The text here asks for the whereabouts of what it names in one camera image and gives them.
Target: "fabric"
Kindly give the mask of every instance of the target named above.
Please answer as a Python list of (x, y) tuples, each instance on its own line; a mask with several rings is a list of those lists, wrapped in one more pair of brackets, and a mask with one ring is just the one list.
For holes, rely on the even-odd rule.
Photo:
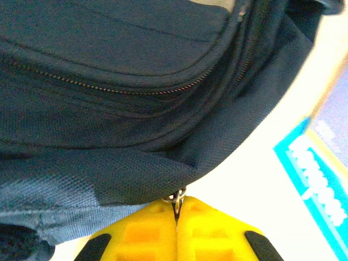
[(177, 2), (0, 3), (0, 223), (53, 246), (204, 176), (281, 99), (322, 12)]

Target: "black rubber pad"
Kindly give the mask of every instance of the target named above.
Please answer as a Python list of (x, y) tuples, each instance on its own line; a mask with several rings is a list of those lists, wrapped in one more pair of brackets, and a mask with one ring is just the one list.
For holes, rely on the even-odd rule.
[(111, 239), (111, 235), (102, 234), (87, 242), (74, 261), (100, 261)]
[(244, 233), (259, 261), (284, 261), (267, 237), (254, 231)]

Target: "zipper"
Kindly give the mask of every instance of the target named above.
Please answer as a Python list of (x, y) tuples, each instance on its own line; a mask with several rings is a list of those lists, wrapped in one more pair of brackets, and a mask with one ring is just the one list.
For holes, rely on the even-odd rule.
[[(248, 7), (248, 4), (245, 4), (245, 5), (243, 5), (241, 7), (239, 15), (238, 15), (238, 22), (239, 23), (243, 20), (244, 15), (246, 14), (246, 11), (247, 11), (247, 7)], [(239, 75), (236, 84), (238, 84), (242, 80), (245, 72), (247, 71), (249, 62), (250, 62), (250, 58), (243, 65), (243, 70), (242, 70), (241, 74)], [(190, 89), (193, 86), (199, 84), (204, 79), (206, 79), (206, 77), (209, 76), (210, 73), (212, 72), (212, 70), (214, 69), (213, 67), (210, 68), (208, 71), (206, 71), (198, 79), (196, 79), (192, 83), (190, 83), (190, 84), (188, 84), (186, 86), (180, 87), (180, 88), (176, 88), (176, 89), (172, 89), (172, 90), (166, 90), (166, 91), (157, 91), (157, 92), (132, 92), (132, 91), (124, 91), (124, 90), (115, 90), (115, 89), (111, 89), (111, 88), (100, 87), (98, 85), (88, 84), (88, 83), (81, 82), (79, 80), (74, 80), (72, 78), (67, 78), (67, 77), (64, 77), (64, 76), (61, 76), (61, 75), (58, 75), (58, 74), (55, 74), (55, 73), (42, 71), (40, 69), (34, 68), (32, 66), (25, 65), (25, 64), (21, 64), (21, 63), (18, 63), (18, 62), (13, 62), (12, 61), (11, 64), (12, 64), (12, 66), (15, 66), (16, 68), (18, 68), (20, 70), (29, 71), (29, 72), (35, 73), (37, 75), (46, 76), (48, 78), (59, 80), (59, 81), (65, 82), (65, 83), (70, 83), (70, 84), (74, 84), (74, 85), (77, 85), (77, 86), (82, 86), (82, 87), (90, 88), (90, 89), (94, 89), (94, 90), (113, 92), (113, 93), (117, 93), (117, 94), (127, 94), (127, 95), (163, 95), (163, 94), (172, 94), (174, 92), (185, 91), (185, 90)]]

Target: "white surface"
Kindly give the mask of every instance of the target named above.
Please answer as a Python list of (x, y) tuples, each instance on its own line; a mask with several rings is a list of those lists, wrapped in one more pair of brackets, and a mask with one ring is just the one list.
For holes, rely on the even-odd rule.
[(250, 137), (188, 195), (260, 228), (284, 260), (337, 260), (273, 147), (309, 115), (348, 52), (348, 12), (324, 17), (288, 93)]

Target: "backpack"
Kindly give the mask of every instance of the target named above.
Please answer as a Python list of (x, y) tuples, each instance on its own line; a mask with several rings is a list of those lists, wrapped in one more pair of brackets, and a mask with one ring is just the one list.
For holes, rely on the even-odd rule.
[(287, 91), (320, 16), (343, 3), (0, 7), (0, 259), (48, 260), (219, 165)]

